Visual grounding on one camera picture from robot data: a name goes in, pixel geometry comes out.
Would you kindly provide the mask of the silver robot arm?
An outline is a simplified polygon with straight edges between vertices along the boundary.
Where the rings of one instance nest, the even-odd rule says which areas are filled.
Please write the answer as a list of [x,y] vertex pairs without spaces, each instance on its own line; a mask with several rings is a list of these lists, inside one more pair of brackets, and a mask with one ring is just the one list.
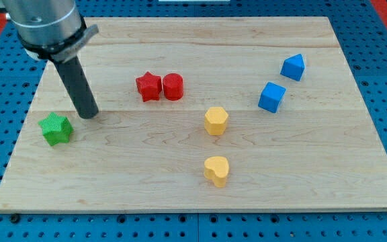
[[34,59],[66,63],[77,56],[94,35],[75,0],[3,0],[21,44]]

